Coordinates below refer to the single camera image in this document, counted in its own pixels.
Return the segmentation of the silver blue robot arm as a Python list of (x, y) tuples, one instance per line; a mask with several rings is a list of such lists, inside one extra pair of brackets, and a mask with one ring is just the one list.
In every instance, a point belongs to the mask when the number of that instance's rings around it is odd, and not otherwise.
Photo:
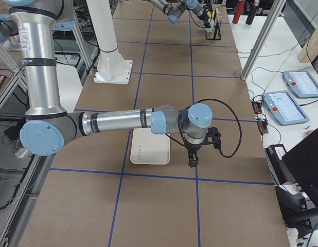
[(168, 16), (168, 20), (171, 23), (176, 23), (181, 15), (188, 10), (194, 13), (198, 19), (203, 21), (204, 27), (210, 27), (211, 17), (208, 14), (213, 13), (212, 1), (177, 1), (176, 6), (172, 6), (171, 3), (166, 1), (150, 0), (149, 2), (158, 8), (164, 15)]
[(52, 31), (73, 29), (73, 2), (8, 1), (8, 5), (19, 31), (29, 98), (20, 140), (31, 153), (52, 155), (71, 141), (93, 133), (150, 128), (153, 134), (180, 134), (189, 166), (196, 167), (197, 151), (219, 136), (211, 126), (212, 110), (203, 103), (182, 110), (164, 105), (107, 113), (68, 113), (60, 101)]

